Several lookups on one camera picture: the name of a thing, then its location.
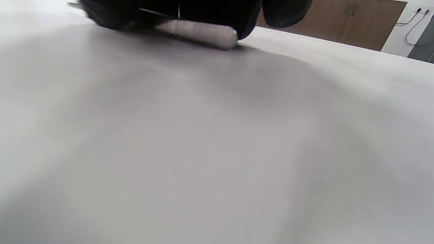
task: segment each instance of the black cable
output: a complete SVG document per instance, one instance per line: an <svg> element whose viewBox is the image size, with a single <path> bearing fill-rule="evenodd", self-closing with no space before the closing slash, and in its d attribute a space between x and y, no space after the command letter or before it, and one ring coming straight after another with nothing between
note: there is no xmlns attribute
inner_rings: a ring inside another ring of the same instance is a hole
<svg viewBox="0 0 434 244"><path fill-rule="evenodd" d="M417 44L416 43L415 46L418 46L418 47L427 47L427 46L431 45L432 43L434 43L434 38L431 41L426 42L425 44Z"/></svg>
<svg viewBox="0 0 434 244"><path fill-rule="evenodd" d="M396 23L395 26L406 26L406 25L409 24L412 20L414 20L414 18L416 17L416 15L417 15L421 10L422 10L422 9L419 8L418 11L417 11L417 13L416 13L416 14L413 16L413 18L411 18L411 20L408 21L407 23Z"/></svg>
<svg viewBox="0 0 434 244"><path fill-rule="evenodd" d="M408 33L407 33L407 35L405 35L405 38L404 38L404 44L405 45L407 45L407 46L415 46L416 44L411 44L411 43L409 43L408 42L408 40L407 40L407 38L408 38L408 35L410 35L410 32L420 23L420 22L422 22L423 20L424 20L424 18L426 17L426 15L428 14L428 12L427 13L425 13L424 14L424 16L422 17L422 19L419 21L419 22L417 22L409 31L408 31Z"/></svg>

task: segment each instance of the black object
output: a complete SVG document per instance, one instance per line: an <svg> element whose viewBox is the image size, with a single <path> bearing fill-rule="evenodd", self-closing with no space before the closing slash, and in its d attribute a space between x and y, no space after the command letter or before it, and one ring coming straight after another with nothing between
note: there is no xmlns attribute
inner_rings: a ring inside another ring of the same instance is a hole
<svg viewBox="0 0 434 244"><path fill-rule="evenodd" d="M81 0L89 18L98 25L119 30L132 21L156 25L160 16L139 11L144 8L174 19L227 25L238 39L247 37L256 25L263 7L270 27L297 24L306 15L312 0Z"/></svg>

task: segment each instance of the white wall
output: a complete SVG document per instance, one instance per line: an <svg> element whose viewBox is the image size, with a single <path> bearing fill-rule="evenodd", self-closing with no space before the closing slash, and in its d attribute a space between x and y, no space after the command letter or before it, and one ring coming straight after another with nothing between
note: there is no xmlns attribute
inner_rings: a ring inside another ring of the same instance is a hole
<svg viewBox="0 0 434 244"><path fill-rule="evenodd" d="M408 4L402 12L401 17L398 22L406 23L414 16L414 9L417 5L428 5L434 7L434 0L407 0ZM412 30L408 36L409 43L416 43L419 37L422 35L423 31L430 22L431 17L434 13L427 15L422 22L418 24L416 28ZM410 53L412 46L406 46L404 44L404 37L408 31L423 17L422 13L419 13L414 20L406 26L395 26L392 33L384 45L382 52L396 54L399 56L407 57Z"/></svg>

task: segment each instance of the white table surface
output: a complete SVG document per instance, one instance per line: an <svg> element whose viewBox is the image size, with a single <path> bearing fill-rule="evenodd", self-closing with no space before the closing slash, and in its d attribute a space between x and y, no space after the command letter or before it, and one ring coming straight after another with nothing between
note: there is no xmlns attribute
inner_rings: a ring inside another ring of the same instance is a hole
<svg viewBox="0 0 434 244"><path fill-rule="evenodd" d="M1 244L428 244L434 65L0 15Z"/></svg>

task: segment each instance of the gray panel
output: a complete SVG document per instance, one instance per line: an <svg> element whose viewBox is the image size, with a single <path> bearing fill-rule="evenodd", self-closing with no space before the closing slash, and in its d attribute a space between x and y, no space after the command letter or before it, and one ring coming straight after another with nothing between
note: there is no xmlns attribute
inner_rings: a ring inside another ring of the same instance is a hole
<svg viewBox="0 0 434 244"><path fill-rule="evenodd" d="M431 19L425 31L422 33L416 45L408 55L411 59L434 62L434 20Z"/></svg>

